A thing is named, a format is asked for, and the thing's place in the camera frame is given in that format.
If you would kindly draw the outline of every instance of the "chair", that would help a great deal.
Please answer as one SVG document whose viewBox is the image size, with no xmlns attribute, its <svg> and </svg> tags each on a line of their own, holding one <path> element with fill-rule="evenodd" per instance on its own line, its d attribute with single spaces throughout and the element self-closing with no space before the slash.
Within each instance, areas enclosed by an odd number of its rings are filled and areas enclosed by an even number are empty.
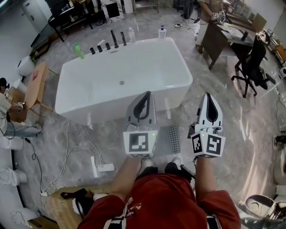
<svg viewBox="0 0 286 229">
<path fill-rule="evenodd" d="M 264 46 L 264 42 L 261 41 L 257 36 L 255 37 L 252 52 L 244 59 L 240 60 L 236 64 L 236 69 L 241 71 L 243 77 L 233 76 L 231 78 L 232 81 L 234 79 L 245 81 L 245 93 L 243 98 L 246 98 L 248 86 L 254 91 L 254 96 L 257 95 L 257 92 L 252 84 L 254 82 L 255 86 L 260 86 L 263 89 L 267 90 L 267 82 L 270 81 L 273 84 L 276 84 L 275 80 L 269 75 L 265 74 L 264 70 L 260 67 L 260 64 L 265 57 L 266 48 Z"/>
</svg>

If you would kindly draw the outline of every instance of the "perforated metal plate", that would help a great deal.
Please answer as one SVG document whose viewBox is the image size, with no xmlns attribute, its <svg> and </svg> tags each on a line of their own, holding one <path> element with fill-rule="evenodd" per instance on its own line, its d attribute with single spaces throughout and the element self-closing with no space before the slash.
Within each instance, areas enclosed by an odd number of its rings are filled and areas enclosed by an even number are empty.
<svg viewBox="0 0 286 229">
<path fill-rule="evenodd" d="M 178 126 L 161 127 L 154 149 L 154 156 L 164 156 L 181 152 L 180 134 Z"/>
</svg>

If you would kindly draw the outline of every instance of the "white bottle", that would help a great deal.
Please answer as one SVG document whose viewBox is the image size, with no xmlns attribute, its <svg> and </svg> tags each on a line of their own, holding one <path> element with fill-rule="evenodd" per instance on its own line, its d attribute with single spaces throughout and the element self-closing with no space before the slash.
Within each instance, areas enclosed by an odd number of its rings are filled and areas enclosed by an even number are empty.
<svg viewBox="0 0 286 229">
<path fill-rule="evenodd" d="M 164 29 L 164 26 L 161 25 L 161 29 L 158 31 L 158 38 L 163 39 L 166 37 L 166 30 Z"/>
<path fill-rule="evenodd" d="M 135 43 L 136 42 L 135 33 L 131 27 L 129 27 L 128 34 L 129 34 L 130 42 Z"/>
</svg>

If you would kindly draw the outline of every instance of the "white bathtub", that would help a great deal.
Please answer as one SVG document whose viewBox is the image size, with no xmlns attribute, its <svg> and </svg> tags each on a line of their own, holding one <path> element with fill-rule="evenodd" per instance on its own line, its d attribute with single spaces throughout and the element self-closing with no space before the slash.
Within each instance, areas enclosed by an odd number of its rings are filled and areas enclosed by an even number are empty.
<svg viewBox="0 0 286 229">
<path fill-rule="evenodd" d="M 145 91 L 153 92 L 156 111 L 172 109 L 192 81 L 172 38 L 96 50 L 63 65 L 55 111 L 82 125 L 102 123 L 125 117 L 132 100 Z"/>
</svg>

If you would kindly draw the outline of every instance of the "green bottle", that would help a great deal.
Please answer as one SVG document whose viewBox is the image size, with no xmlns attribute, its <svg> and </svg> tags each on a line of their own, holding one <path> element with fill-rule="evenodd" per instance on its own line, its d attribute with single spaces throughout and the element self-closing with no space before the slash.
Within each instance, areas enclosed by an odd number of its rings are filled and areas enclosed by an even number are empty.
<svg viewBox="0 0 286 229">
<path fill-rule="evenodd" d="M 76 54 L 81 58 L 84 59 L 84 54 L 81 51 L 81 48 L 79 47 L 79 45 L 76 43 Z"/>
</svg>

